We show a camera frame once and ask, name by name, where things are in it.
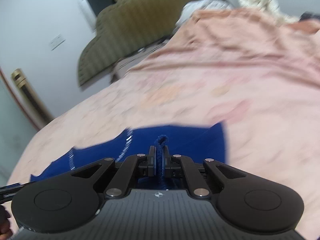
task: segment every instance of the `metal pin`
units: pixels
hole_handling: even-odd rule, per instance
[[[122,191],[118,188],[110,188],[106,191],[106,194],[110,197],[118,197],[120,196]]]
[[[209,195],[210,192],[205,188],[197,188],[193,191],[193,193],[199,197],[204,197]]]

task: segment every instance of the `blue towel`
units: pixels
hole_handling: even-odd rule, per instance
[[[147,154],[150,146],[155,144],[160,135],[168,138],[166,145],[170,155],[186,155],[191,157],[195,163],[202,163],[205,158],[225,162],[225,144],[221,123],[210,128],[166,125],[135,130],[126,129],[111,141],[85,149],[73,147],[65,155],[52,162],[42,174],[31,175],[30,181],[47,179],[106,157],[123,161],[129,155]]]

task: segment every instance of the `finger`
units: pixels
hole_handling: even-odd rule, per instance
[[[0,240],[7,240],[9,237],[13,235],[11,229],[3,235],[0,235]]]
[[[5,217],[6,218],[10,218],[11,217],[10,213],[7,210],[5,211]]]
[[[6,220],[3,224],[0,225],[0,233],[5,234],[10,229],[10,222],[9,220]]]

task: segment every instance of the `bed sheet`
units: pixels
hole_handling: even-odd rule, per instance
[[[224,122],[228,164],[296,190],[305,203],[297,230],[316,239],[319,28],[313,20],[278,26],[249,9],[196,11],[164,48],[38,132],[8,183],[127,127]]]

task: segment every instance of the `light switch plate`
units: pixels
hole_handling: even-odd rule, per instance
[[[60,44],[62,44],[65,41],[65,39],[62,37],[61,34],[59,34],[57,37],[55,37],[51,42],[50,42],[50,48],[51,50],[54,50],[56,47],[58,47]]]

